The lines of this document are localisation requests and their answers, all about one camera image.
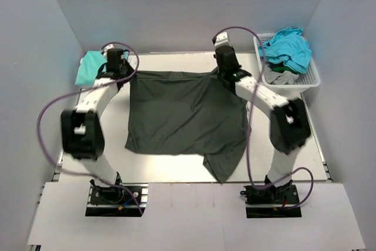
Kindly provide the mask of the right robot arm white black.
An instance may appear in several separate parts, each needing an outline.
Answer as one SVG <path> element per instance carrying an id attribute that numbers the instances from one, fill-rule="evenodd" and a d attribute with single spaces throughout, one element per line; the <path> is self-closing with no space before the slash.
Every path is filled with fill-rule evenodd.
<path id="1" fill-rule="evenodd" d="M 232 46 L 215 47 L 214 51 L 220 82 L 232 94 L 250 102 L 246 125 L 246 164 L 250 183 L 256 190 L 265 190 L 270 202 L 279 203 L 287 195 L 284 185 L 291 182 L 296 172 L 294 165 L 297 155 L 311 136 L 304 102 L 299 98 L 287 99 L 257 82 L 255 77 L 241 68 Z M 249 147 L 253 108 L 258 108 L 269 119 L 270 142 L 274 148 L 264 185 L 256 185 L 251 176 Z"/>

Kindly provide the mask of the dark grey t shirt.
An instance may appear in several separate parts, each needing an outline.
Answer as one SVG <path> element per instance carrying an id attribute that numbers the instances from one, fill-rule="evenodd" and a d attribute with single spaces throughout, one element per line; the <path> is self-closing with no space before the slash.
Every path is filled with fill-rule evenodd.
<path id="1" fill-rule="evenodd" d="M 125 148 L 138 154 L 202 155 L 220 183 L 246 149 L 247 102 L 206 73 L 140 71 L 130 81 Z"/>

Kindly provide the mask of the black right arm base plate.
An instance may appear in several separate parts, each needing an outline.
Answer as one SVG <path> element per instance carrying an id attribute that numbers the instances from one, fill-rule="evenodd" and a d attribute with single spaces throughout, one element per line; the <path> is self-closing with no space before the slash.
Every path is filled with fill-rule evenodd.
<path id="1" fill-rule="evenodd" d="M 301 208 L 292 209 L 300 203 L 296 185 L 272 192 L 271 190 L 256 190 L 245 186 L 240 191 L 240 197 L 245 201 L 246 218 L 248 219 L 284 219 L 302 217 Z"/>

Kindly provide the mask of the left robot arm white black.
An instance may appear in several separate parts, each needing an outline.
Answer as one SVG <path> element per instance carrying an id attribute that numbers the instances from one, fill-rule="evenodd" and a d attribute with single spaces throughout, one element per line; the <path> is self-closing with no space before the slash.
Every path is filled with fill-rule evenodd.
<path id="1" fill-rule="evenodd" d="M 104 197 L 110 203 L 119 203 L 124 197 L 124 188 L 119 185 L 120 174 L 104 155 L 105 138 L 100 117 L 134 69 L 128 62 L 127 49 L 108 45 L 103 54 L 105 62 L 96 72 L 92 89 L 75 108 L 61 113 L 62 147 L 88 174 L 106 185 Z"/>

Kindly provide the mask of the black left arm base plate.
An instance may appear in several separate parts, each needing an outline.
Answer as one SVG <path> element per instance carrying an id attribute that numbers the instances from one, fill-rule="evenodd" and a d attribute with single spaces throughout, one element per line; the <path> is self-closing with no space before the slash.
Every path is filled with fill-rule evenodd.
<path id="1" fill-rule="evenodd" d="M 128 185 L 130 190 L 91 186 L 86 217 L 141 217 L 147 205 L 147 185 Z"/>

